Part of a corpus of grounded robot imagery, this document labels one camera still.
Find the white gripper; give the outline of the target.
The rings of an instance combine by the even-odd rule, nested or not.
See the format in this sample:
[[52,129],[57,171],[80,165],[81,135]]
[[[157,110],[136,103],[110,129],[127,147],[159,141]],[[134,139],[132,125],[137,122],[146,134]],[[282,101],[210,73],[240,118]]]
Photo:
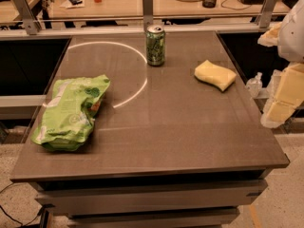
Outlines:
[[259,45],[274,47],[278,55],[290,63],[280,73],[275,94],[263,109],[260,122],[264,127],[277,128],[284,124],[304,103],[304,0],[298,0],[289,13],[263,33]]

